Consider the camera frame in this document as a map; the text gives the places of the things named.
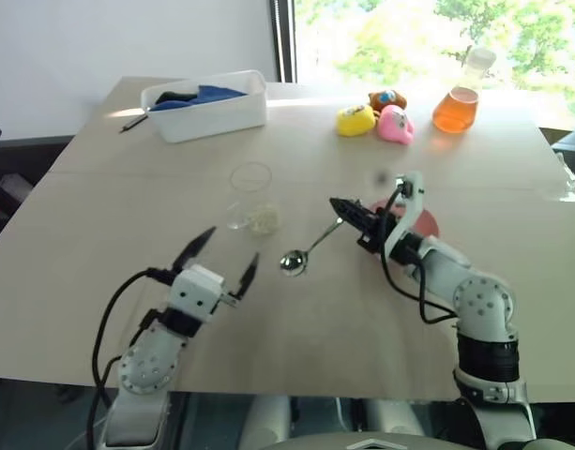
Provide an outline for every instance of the table surface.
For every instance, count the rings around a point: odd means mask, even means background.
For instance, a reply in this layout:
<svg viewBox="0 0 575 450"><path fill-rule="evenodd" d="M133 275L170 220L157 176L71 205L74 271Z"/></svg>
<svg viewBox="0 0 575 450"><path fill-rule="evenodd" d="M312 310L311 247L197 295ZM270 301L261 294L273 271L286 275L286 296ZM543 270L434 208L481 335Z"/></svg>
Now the table surface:
<svg viewBox="0 0 575 450"><path fill-rule="evenodd" d="M90 384L98 320L115 288L146 266L167 266L218 225L203 265L230 285L255 251L261 265L240 307L221 307L191 342L179 389L455 398L451 323L423 325L355 230L341 227L319 246L305 276L278 269L284 251L306 247L333 220L329 197L369 203L388 193L372 185L378 170L415 169L441 237L516 292L530 399L575 400L575 194L522 107L501 110L488 94L475 125L448 136L432 128L434 103L418 93L409 97L416 140L406 148L372 134L337 137L335 111L355 104L349 95L271 83L265 127L179 144L164 143L149 121L118 134L129 120L118 115L163 82L123 79L0 235L0 377ZM281 228L266 238L224 226L229 174L246 160L273 172ZM126 292L102 361L126 348L166 291L143 281Z"/></svg>

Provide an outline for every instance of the clear plastic cup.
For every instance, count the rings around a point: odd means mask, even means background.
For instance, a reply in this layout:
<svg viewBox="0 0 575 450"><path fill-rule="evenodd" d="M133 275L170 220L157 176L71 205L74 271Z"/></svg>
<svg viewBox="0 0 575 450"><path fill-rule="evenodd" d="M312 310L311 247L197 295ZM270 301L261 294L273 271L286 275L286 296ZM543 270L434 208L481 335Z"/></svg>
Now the clear plastic cup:
<svg viewBox="0 0 575 450"><path fill-rule="evenodd" d="M279 227L279 215L268 195L270 168L261 162L246 162L231 172L229 181L233 198L227 208L227 226L232 230L250 228L254 234L273 233Z"/></svg>

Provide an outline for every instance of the blue cloth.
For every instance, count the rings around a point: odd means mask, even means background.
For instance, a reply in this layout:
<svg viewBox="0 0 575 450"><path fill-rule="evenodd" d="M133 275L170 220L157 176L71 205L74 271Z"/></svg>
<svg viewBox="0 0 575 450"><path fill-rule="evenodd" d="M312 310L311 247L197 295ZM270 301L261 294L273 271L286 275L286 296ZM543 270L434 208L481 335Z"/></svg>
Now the blue cloth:
<svg viewBox="0 0 575 450"><path fill-rule="evenodd" d="M199 92L196 98L190 101L181 100L166 100L160 104L150 108L149 111L165 111L174 110L176 108L185 108L193 105L202 105L204 103L211 103L213 101L228 100L229 98L243 97L246 94L243 92L229 89L228 87L217 87L209 85L200 85Z"/></svg>

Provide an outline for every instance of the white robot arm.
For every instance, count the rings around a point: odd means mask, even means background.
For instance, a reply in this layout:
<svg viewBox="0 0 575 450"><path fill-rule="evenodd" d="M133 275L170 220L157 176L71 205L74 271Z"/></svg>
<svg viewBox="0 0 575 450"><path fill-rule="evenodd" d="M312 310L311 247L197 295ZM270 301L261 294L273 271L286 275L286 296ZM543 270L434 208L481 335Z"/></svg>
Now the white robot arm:
<svg viewBox="0 0 575 450"><path fill-rule="evenodd" d="M388 206L374 213L359 202L331 199L331 204L338 216L362 231L360 246L404 265L410 277L455 311L459 363L454 379L477 413L488 447L532 440L533 418L519 373L519 337L511 323L514 294L502 279L475 269L458 250L412 231L423 194L422 177L413 172L401 179L390 199L393 203L400 197L405 206L401 218Z"/></svg>
<svg viewBox="0 0 575 450"><path fill-rule="evenodd" d="M200 326L210 321L219 303L235 307L253 281L257 254L236 293L225 289L223 277L199 264L183 267L213 231L189 243L173 269L148 269L149 277L170 285L168 307L119 361L118 396L101 433L100 450L154 450L161 446L180 353Z"/></svg>

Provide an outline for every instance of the window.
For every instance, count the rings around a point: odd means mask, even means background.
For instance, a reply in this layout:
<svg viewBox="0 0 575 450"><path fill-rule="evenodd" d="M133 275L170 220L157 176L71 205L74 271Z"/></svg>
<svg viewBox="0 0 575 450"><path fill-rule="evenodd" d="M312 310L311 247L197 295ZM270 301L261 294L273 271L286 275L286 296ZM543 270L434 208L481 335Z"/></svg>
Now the window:
<svg viewBox="0 0 575 450"><path fill-rule="evenodd" d="M294 0L294 6L300 83L443 89L478 43L498 55L486 89L529 91L540 126L575 128L575 0Z"/></svg>

